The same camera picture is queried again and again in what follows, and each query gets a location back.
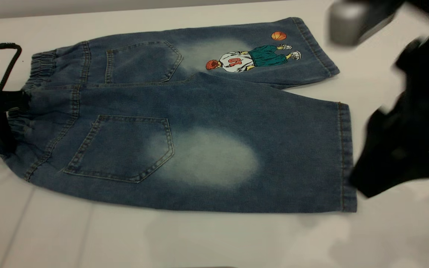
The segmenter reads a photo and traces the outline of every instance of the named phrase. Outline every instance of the white table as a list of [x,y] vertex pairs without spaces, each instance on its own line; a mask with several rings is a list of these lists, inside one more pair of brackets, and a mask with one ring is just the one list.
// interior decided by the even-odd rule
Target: white table
[[[341,73],[289,92],[350,105],[354,156],[364,125],[402,90],[390,68],[404,46],[429,34],[429,19],[403,7],[354,50],[328,44],[330,0],[294,0],[0,20],[0,42],[24,49],[7,83],[19,90],[31,54],[110,34],[272,22],[301,17]],[[0,52],[0,78],[14,51]],[[356,214],[241,215],[161,212],[60,195],[17,178],[0,159],[2,268],[429,268],[429,181],[397,186]]]

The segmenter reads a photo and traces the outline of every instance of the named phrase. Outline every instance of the hem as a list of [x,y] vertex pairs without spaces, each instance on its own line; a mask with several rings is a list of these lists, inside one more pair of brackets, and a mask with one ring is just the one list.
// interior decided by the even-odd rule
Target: hem
[[322,64],[325,70],[329,73],[329,77],[339,74],[340,70],[319,46],[314,36],[311,34],[309,28],[305,25],[304,21],[301,20],[299,17],[292,17],[292,20],[296,25],[296,27],[299,29],[299,32],[301,33],[305,42],[309,45],[312,53],[315,55],[317,60]]
[[357,211],[356,188],[350,184],[349,177],[353,167],[352,127],[349,106],[339,102],[339,129],[342,153],[341,173],[341,211]]

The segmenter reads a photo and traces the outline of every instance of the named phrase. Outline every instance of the denim shorts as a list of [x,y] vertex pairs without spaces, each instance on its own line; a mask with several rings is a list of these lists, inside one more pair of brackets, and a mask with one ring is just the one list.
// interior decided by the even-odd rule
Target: denim shorts
[[[270,64],[254,66],[263,46]],[[33,56],[31,108],[9,113],[19,144],[3,157],[95,201],[355,212],[349,107],[280,90],[338,72],[298,18],[84,41]]]

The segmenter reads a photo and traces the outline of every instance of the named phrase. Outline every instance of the seam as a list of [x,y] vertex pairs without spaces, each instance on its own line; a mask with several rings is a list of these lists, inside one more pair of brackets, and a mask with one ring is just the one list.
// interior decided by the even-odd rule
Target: seam
[[40,88],[34,89],[33,91],[34,92],[39,92],[39,91],[46,92],[48,90],[67,90],[67,89],[73,88],[76,85],[78,85],[78,84],[77,83],[73,83],[73,84],[57,85],[57,86],[55,86],[55,85],[49,85],[49,86],[44,86],[42,89],[40,89]]
[[[83,155],[86,153],[87,149],[91,145],[94,137],[101,129],[102,122],[107,121],[120,121],[120,122],[137,122],[137,123],[151,123],[151,124],[162,124],[165,129],[165,136],[167,141],[167,152],[161,156],[158,160],[156,160],[153,165],[148,166],[145,170],[138,172],[135,176],[120,176],[111,173],[102,173],[102,172],[94,172],[94,171],[77,171],[77,168],[80,167],[80,162],[83,158]],[[116,181],[124,181],[131,183],[139,183],[148,176],[150,176],[155,170],[157,170],[160,166],[162,166],[165,162],[167,162],[174,155],[174,146],[172,142],[172,134],[169,126],[168,119],[166,118],[155,118],[155,117],[127,117],[127,116],[119,116],[119,115],[99,115],[97,117],[96,122],[93,124],[91,130],[85,137],[84,141],[80,145],[77,153],[73,156],[73,159],[70,161],[69,165],[63,169],[65,173],[69,173],[72,175],[80,175],[80,176],[89,176],[94,178],[102,178],[102,179],[110,179]]]
[[53,59],[52,59],[52,63],[53,63],[53,65],[52,65],[52,68],[51,68],[51,71],[50,71],[50,73],[46,76],[46,78],[44,79],[44,82],[42,82],[41,83],[41,85],[40,86],[43,86],[44,84],[47,84],[47,81],[49,80],[49,78],[51,77],[51,76],[53,76],[54,75],[54,73],[55,73],[55,71],[56,71],[56,56],[57,56],[57,50],[55,50],[54,51],[54,55],[53,55]]
[[143,86],[170,86],[174,84],[186,84],[193,80],[198,73],[192,74],[189,78],[173,82],[142,82],[142,83],[106,83],[106,84],[87,84],[87,88],[109,88],[109,87],[143,87]]
[[51,142],[49,142],[49,144],[47,144],[44,154],[38,160],[36,160],[31,165],[31,167],[26,171],[26,173],[24,174],[24,180],[29,182],[34,171],[36,171],[36,169],[40,165],[42,165],[43,163],[46,163],[46,161],[51,157],[53,150],[58,144],[58,142],[65,136],[65,134],[67,134],[69,129],[73,127],[73,125],[79,118],[79,108],[80,108],[79,91],[80,91],[80,85],[75,86],[72,91],[71,118],[66,122],[61,132],[59,132],[58,136],[56,136]]
[[109,50],[105,53],[107,55],[107,68],[105,68],[105,83],[112,83],[112,63],[114,62],[114,53]]
[[320,60],[319,56],[317,55],[317,53],[315,52],[314,48],[312,47],[311,42],[309,42],[308,38],[305,37],[304,32],[301,30],[301,28],[299,27],[298,23],[296,22],[296,20],[293,17],[292,17],[292,21],[294,22],[294,24],[298,28],[299,32],[301,33],[301,35],[304,38],[305,42],[307,43],[307,45],[309,46],[310,50],[314,54],[315,58],[320,62],[320,64],[322,64],[322,66],[324,67],[324,69],[329,73],[329,76],[332,76],[332,72],[329,70],[329,68],[327,68],[327,66],[325,65],[325,63]]
[[114,61],[115,61],[114,52],[115,51],[126,51],[126,50],[131,50],[133,48],[141,47],[141,46],[148,46],[148,45],[155,45],[155,44],[164,44],[177,56],[177,59],[175,59],[173,66],[167,69],[165,73],[161,74],[162,78],[159,81],[153,82],[153,83],[164,83],[169,81],[172,78],[175,71],[177,70],[180,63],[182,62],[183,55],[180,53],[180,51],[177,50],[176,47],[174,47],[168,41],[163,40],[163,41],[151,41],[151,42],[143,42],[138,44],[131,44],[121,48],[107,50],[105,52],[107,55],[107,68],[105,69],[105,83],[106,84],[113,83],[112,80],[114,76],[113,71],[114,71]]
[[90,54],[88,41],[83,42],[82,48],[84,50],[84,65],[82,66],[82,70],[80,72],[80,83],[85,84],[89,80],[89,67],[90,62],[92,60],[92,56]]
[[342,103],[339,102],[339,122],[340,122],[340,147],[342,148],[342,178],[341,178],[341,187],[340,187],[340,192],[341,192],[341,206],[342,206],[342,211],[345,211],[345,196],[344,196],[344,180],[345,180],[345,156],[344,156],[344,125],[342,123]]

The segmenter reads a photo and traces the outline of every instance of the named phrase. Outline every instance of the sneaker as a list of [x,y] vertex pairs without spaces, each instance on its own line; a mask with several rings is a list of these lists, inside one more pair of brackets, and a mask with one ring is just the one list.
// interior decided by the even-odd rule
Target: sneaker
[[286,45],[286,44],[281,44],[279,46],[282,47],[282,49],[292,49],[292,46],[289,46],[289,45]]
[[291,54],[291,58],[295,60],[299,60],[301,58],[301,53],[299,51],[292,51],[289,54]]

